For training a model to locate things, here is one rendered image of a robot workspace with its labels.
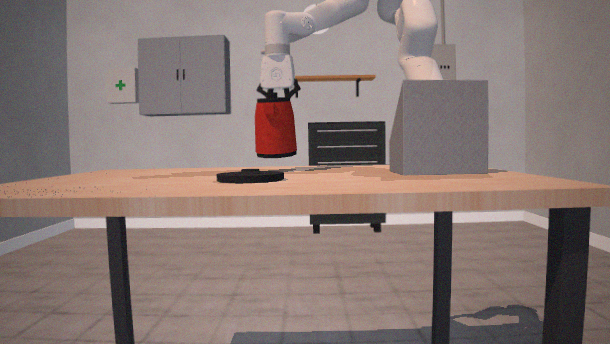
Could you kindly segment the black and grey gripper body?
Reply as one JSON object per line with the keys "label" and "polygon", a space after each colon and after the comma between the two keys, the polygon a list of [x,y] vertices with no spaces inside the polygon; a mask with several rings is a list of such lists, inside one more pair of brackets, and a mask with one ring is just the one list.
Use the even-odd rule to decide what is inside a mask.
{"label": "black and grey gripper body", "polygon": [[[291,55],[286,53],[267,54],[262,59],[261,87],[268,90],[293,89],[295,78],[294,63]],[[283,88],[277,88],[283,87]]]}

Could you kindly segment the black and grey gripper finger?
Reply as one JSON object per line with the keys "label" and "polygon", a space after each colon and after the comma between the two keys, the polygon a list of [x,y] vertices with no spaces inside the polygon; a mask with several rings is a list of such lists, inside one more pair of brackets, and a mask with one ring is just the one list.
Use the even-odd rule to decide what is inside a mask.
{"label": "black and grey gripper finger", "polygon": [[291,90],[290,92],[289,92],[289,88],[288,88],[288,89],[287,89],[287,88],[284,88],[284,94],[285,94],[285,97],[290,97],[290,99],[291,99],[291,97],[292,97],[292,96],[293,96],[293,95],[294,95],[296,92],[298,92],[299,90],[301,90],[301,88],[300,88],[299,84],[297,83],[297,81],[295,80],[295,78],[294,78],[294,86],[295,86],[295,88],[294,88],[293,90]]}
{"label": "black and grey gripper finger", "polygon": [[261,88],[261,86],[259,84],[259,86],[257,88],[257,92],[263,94],[266,98],[269,98],[269,92],[274,92],[274,89],[268,89],[268,91],[266,92]]}

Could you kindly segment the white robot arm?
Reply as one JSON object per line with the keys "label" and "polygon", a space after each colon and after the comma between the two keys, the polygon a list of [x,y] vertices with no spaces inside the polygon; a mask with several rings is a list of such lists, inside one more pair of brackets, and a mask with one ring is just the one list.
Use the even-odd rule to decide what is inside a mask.
{"label": "white robot arm", "polygon": [[[396,25],[400,41],[398,63],[406,79],[444,80],[438,64],[431,58],[438,29],[432,3],[402,1],[378,0],[377,12],[383,21]],[[290,43],[361,14],[368,4],[369,0],[326,0],[305,13],[270,11],[265,15],[265,48],[261,54],[290,55]],[[415,58],[419,56],[428,58]]]}

